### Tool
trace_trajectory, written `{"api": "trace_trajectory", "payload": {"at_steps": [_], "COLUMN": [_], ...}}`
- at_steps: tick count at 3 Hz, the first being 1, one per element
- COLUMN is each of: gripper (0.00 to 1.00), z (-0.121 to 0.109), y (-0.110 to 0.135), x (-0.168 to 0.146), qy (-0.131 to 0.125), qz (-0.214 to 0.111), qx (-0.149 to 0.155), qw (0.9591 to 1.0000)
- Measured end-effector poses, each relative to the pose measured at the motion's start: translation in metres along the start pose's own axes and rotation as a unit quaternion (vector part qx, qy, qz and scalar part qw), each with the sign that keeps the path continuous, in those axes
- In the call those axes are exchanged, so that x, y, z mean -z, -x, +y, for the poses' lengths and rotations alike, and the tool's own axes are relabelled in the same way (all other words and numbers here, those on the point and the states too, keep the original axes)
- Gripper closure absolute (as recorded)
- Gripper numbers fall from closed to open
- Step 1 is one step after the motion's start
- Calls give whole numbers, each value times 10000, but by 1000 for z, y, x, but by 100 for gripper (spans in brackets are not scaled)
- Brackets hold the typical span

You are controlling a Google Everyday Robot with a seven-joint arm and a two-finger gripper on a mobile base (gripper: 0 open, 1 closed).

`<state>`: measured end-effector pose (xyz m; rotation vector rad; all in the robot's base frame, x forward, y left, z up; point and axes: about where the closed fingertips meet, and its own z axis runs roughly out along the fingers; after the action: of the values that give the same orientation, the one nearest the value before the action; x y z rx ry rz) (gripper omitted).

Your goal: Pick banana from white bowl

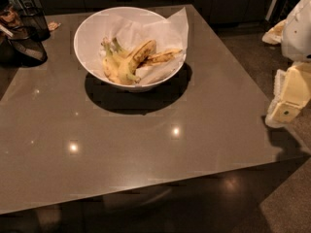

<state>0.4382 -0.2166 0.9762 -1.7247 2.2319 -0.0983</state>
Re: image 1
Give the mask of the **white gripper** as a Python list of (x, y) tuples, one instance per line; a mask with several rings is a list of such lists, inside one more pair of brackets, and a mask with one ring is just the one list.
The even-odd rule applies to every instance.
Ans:
[(281, 20), (262, 36), (270, 45), (281, 44), (282, 54), (295, 62), (287, 71), (278, 70), (274, 98), (265, 124), (272, 128), (291, 123), (311, 100), (311, 0), (300, 0), (286, 20)]

